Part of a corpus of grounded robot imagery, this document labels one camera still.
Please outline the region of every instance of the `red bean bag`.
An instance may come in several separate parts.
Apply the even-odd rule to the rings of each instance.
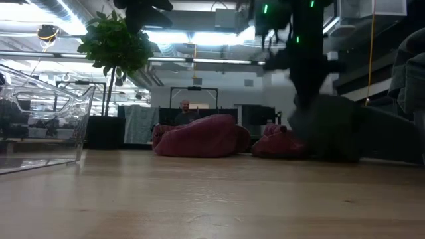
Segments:
[[[264,136],[252,146],[255,157],[300,158],[305,157],[306,146],[295,138],[285,126],[266,125]]]
[[[231,115],[212,115],[177,127],[153,129],[153,151],[174,157],[227,157],[243,152],[250,134]]]

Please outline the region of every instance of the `plant stem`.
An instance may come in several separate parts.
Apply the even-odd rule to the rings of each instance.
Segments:
[[[109,112],[109,101],[111,100],[112,87],[114,86],[114,80],[115,80],[115,69],[116,69],[116,66],[114,66],[114,67],[112,68],[111,82],[110,82],[110,84],[109,84],[108,97],[107,97],[107,99],[106,99],[105,116],[108,116],[108,112]]]

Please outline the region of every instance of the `potted plant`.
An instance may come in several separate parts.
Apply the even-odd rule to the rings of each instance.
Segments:
[[[117,149],[124,140],[126,121],[108,115],[112,88],[114,83],[122,86],[127,76],[147,64],[147,59],[153,56],[151,43],[146,33],[129,32],[125,20],[115,11],[109,16],[97,12],[97,17],[86,25],[87,34],[81,38],[77,51],[86,53],[86,58],[94,61],[93,67],[103,68],[106,78],[111,72],[105,114],[90,116],[88,121],[88,147]]]

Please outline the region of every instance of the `wooden floor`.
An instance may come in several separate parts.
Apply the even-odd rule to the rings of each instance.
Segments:
[[[425,238],[425,169],[89,151],[0,177],[0,238]]]

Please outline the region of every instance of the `transparent container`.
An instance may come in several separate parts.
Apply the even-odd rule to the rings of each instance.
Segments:
[[[95,87],[78,96],[0,64],[0,174],[81,160]]]

